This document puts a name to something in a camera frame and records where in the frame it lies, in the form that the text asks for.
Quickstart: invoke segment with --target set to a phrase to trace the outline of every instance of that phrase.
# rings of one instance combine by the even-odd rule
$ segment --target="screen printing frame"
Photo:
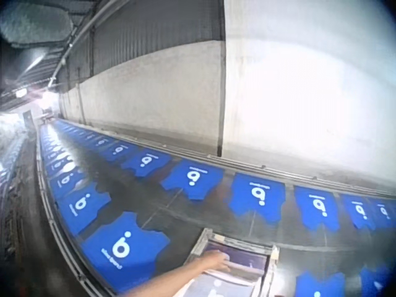
[[[258,255],[266,256],[267,262],[264,267],[263,282],[258,297],[267,297],[270,294],[271,284],[279,259],[279,248],[275,245],[262,246],[254,243],[247,243],[234,238],[229,238],[220,234],[216,234],[210,228],[204,228],[199,236],[196,245],[192,248],[185,264],[193,261],[202,255],[209,242],[222,244],[231,248],[239,249],[243,252],[252,252]]]

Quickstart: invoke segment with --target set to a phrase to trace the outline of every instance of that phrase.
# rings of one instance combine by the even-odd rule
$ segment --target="metal pipe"
[[[111,7],[113,6],[116,2],[120,0],[110,0],[105,6],[103,6],[100,11],[98,11],[97,14],[95,14],[92,19],[84,26],[84,28],[77,34],[77,36],[74,38],[73,42],[69,44],[69,47],[67,48],[66,52],[63,54],[61,60],[58,62],[58,65],[55,68],[55,71],[53,75],[51,76],[51,80],[48,84],[48,87],[51,87],[54,79],[56,79],[56,75],[58,74],[59,70],[62,67],[62,61],[65,61],[68,55],[71,52],[72,47],[78,42],[78,40],[87,32],[88,30],[91,29],[91,27],[94,25],[94,23]]]

